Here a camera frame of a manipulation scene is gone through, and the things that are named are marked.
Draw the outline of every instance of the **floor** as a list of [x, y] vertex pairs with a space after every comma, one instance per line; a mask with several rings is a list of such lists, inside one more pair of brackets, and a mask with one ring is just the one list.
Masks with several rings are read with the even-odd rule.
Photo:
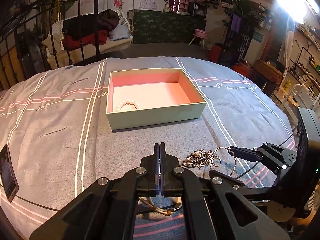
[[[131, 44], [127, 49], [108, 52], [100, 55], [100, 59], [108, 57], [131, 58], [131, 57], [193, 57], [208, 60], [208, 51], [200, 45], [188, 45], [186, 43], [148, 43]], [[86, 59], [76, 65], [84, 66], [96, 62], [96, 58]]]

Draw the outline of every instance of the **pearl bracelet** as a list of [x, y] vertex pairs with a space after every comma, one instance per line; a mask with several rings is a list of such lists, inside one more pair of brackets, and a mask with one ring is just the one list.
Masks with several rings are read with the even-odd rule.
[[121, 102], [121, 103], [118, 105], [117, 111], [121, 111], [122, 108], [123, 108], [125, 105], [134, 106], [135, 109], [139, 109], [139, 105], [138, 105], [138, 103], [137, 103], [136, 101], [127, 100], [127, 101]]

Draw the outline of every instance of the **bedspread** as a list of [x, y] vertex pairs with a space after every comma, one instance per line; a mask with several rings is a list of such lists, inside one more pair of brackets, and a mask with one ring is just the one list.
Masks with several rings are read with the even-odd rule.
[[[138, 68], [182, 68], [207, 101], [201, 117], [112, 132], [106, 117], [111, 71]], [[253, 148], [267, 141], [280, 144], [292, 133], [286, 115], [247, 78], [233, 70], [194, 58], [108, 58], [87, 66], [67, 66], [40, 73], [10, 88], [0, 100], [0, 147], [9, 145], [18, 196], [61, 209], [97, 178], [116, 179], [153, 154], [154, 143], [180, 163], [193, 151], [221, 146]], [[293, 138], [285, 147], [294, 149]], [[218, 152], [229, 174], [233, 157]], [[241, 160], [235, 174], [252, 163]], [[208, 167], [192, 169], [208, 178]], [[242, 180], [249, 187], [271, 186], [275, 175], [262, 164]], [[154, 202], [167, 206], [171, 199]], [[15, 198], [0, 205], [23, 238], [55, 214]], [[183, 213], [170, 217], [138, 215], [135, 239], [185, 239]]]

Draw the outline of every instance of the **open box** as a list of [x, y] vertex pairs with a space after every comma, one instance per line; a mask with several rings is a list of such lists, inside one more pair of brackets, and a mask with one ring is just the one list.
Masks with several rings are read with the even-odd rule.
[[[123, 101], [135, 101], [139, 109]], [[206, 101], [180, 68], [110, 73], [107, 117], [112, 130], [199, 118]]]

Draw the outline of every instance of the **red clothing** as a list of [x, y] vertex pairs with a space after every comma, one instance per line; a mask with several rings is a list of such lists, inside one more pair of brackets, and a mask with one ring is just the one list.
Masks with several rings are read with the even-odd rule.
[[[107, 38], [108, 38], [108, 31], [106, 30], [98, 31], [99, 45], [106, 44]], [[90, 34], [86, 37], [83, 37], [81, 41], [82, 41], [83, 47], [88, 44], [95, 45], [94, 34]], [[65, 49], [68, 48], [69, 51], [79, 49], [81, 47], [80, 41], [74, 41], [72, 37], [68, 35], [64, 36], [64, 39], [62, 40], [62, 44], [63, 44], [63, 47]]]

